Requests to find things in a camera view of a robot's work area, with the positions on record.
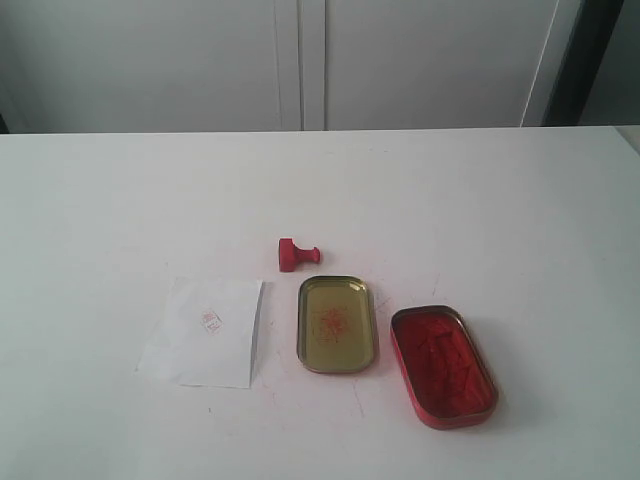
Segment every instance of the red tin box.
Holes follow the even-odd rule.
[[[497,390],[458,312],[440,305],[400,310],[391,319],[391,340],[425,424],[466,427],[493,413]]]

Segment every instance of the metal tin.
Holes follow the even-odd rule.
[[[465,427],[493,413],[498,392],[458,312],[441,305],[400,310],[391,319],[391,340],[425,424]]]
[[[298,358],[318,373],[354,373],[375,357],[369,290],[355,277],[305,280],[298,296]]]

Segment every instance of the white paper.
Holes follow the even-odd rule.
[[[179,385],[249,388],[262,281],[176,279],[137,370]]]

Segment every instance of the table surface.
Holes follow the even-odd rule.
[[[0,478],[637,478],[640,158],[613,128],[0,138]],[[277,270],[278,238],[324,262]],[[267,283],[251,389],[134,372],[177,275]],[[358,375],[297,291],[371,286]],[[421,424],[391,315],[449,304],[501,399]]]

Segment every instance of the red stamp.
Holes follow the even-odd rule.
[[[338,343],[340,338],[349,331],[349,316],[347,307],[332,307],[318,312],[320,321],[316,338],[321,342]]]
[[[222,327],[222,320],[213,310],[205,310],[200,317],[200,323],[209,335],[215,334]]]

